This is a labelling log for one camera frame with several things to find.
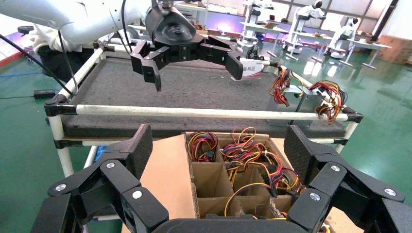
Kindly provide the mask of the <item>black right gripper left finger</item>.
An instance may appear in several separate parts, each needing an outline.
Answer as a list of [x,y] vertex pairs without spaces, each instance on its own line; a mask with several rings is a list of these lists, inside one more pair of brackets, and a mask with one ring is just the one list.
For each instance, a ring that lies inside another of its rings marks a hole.
[[152,150],[151,127],[142,124],[131,139],[108,146],[97,162],[53,184],[31,231],[80,233],[97,212],[111,207],[130,232],[153,232],[169,212],[140,181]]

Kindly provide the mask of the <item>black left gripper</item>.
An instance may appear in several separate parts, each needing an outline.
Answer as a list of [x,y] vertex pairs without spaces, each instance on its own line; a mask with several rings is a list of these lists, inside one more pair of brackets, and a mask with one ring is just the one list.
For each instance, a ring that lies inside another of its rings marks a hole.
[[162,90],[159,71],[170,62],[203,60],[222,65],[235,80],[243,77],[237,41],[227,37],[198,34],[195,27],[172,6],[152,5],[145,18],[153,45],[141,40],[131,53],[133,71],[146,83]]

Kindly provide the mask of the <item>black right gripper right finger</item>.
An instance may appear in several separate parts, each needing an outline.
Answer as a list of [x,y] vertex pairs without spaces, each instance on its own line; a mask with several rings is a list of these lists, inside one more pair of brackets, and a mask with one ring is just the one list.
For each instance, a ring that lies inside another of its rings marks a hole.
[[352,167],[334,148],[309,140],[289,126],[284,152],[306,190],[289,210],[287,221],[313,233],[332,208],[343,211],[366,233],[409,233],[412,208],[405,195]]

